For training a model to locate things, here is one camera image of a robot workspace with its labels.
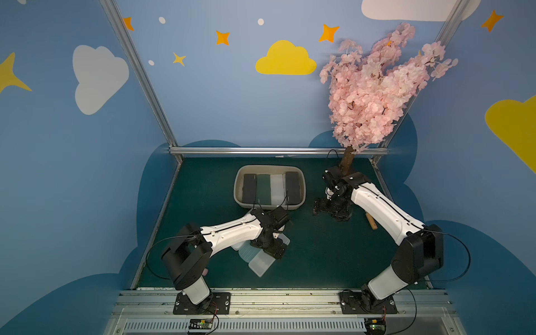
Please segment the frosted clear wide pencil case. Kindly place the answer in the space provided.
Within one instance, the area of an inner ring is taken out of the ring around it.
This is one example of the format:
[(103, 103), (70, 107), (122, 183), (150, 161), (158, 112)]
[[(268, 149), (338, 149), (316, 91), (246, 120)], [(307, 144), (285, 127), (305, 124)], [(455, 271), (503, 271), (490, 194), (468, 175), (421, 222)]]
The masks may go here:
[(251, 244), (246, 244), (246, 247), (248, 247), (248, 267), (258, 277), (262, 277), (276, 260), (282, 259), (288, 245), (290, 244), (290, 239), (285, 234), (277, 234), (276, 242), (281, 242), (281, 245), (275, 256), (269, 255), (266, 251), (260, 248), (255, 248), (251, 246)]

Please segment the green translucent pencil case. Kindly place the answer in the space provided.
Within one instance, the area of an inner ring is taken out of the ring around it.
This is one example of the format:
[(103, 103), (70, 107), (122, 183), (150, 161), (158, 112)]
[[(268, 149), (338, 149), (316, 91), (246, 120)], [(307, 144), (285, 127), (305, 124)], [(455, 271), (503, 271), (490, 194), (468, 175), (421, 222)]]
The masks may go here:
[(265, 206), (272, 203), (271, 177), (269, 174), (257, 175), (257, 203)]

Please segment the dark grey pencil case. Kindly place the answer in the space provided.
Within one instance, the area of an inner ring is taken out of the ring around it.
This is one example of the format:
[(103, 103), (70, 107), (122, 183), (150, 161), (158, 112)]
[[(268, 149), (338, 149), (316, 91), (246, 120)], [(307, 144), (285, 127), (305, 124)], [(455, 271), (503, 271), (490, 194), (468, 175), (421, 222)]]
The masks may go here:
[(302, 201), (300, 174), (290, 171), (285, 174), (286, 195), (289, 205), (298, 205)]
[(245, 174), (242, 187), (242, 200), (245, 204), (254, 205), (257, 201), (257, 175)]

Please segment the frosted clear slim pencil case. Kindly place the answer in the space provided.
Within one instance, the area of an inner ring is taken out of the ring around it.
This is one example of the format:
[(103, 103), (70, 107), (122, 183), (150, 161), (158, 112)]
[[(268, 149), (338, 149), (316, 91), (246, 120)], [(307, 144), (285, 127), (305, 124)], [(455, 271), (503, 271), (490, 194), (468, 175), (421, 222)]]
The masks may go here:
[(285, 180), (282, 174), (271, 174), (271, 192), (272, 203), (271, 205), (278, 206), (286, 199), (286, 187)]

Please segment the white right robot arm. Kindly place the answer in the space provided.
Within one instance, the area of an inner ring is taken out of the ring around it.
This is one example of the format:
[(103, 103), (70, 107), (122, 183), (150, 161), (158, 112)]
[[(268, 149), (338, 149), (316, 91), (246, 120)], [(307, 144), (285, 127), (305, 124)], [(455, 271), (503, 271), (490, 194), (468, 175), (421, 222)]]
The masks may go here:
[(314, 214), (329, 214), (338, 221), (352, 216), (353, 205), (361, 207), (392, 237), (398, 249), (390, 266), (362, 287), (361, 304), (372, 308), (408, 285), (444, 265), (444, 238), (436, 226), (426, 226), (387, 198), (362, 173), (343, 174), (340, 167), (324, 171), (325, 198), (315, 200)]

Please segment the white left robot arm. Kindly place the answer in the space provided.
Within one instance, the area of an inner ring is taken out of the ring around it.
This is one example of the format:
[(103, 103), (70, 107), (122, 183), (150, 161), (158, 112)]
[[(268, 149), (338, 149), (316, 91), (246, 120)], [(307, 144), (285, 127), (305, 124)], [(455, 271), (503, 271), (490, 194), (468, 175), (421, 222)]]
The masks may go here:
[(212, 256), (227, 248), (246, 257), (250, 268), (262, 276), (285, 253), (289, 240), (283, 234), (288, 213), (281, 206), (268, 212), (256, 208), (240, 219), (216, 226), (184, 226), (164, 248), (161, 260), (174, 288), (199, 306), (209, 301), (211, 291), (203, 272)]

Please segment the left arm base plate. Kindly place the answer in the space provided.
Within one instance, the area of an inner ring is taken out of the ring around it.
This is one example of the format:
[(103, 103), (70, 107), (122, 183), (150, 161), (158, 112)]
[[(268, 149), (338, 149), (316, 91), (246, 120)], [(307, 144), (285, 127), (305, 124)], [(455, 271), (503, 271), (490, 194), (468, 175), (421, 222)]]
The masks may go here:
[(187, 295), (177, 295), (173, 314), (174, 315), (228, 315), (230, 313), (231, 293), (212, 292), (199, 304), (193, 304)]

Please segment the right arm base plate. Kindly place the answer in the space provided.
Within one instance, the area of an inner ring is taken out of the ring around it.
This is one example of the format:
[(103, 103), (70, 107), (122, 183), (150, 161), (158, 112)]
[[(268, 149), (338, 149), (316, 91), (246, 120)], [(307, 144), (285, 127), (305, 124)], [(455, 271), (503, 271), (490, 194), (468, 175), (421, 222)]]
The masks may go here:
[(343, 314), (398, 314), (393, 296), (378, 300), (371, 293), (343, 290), (339, 293)]

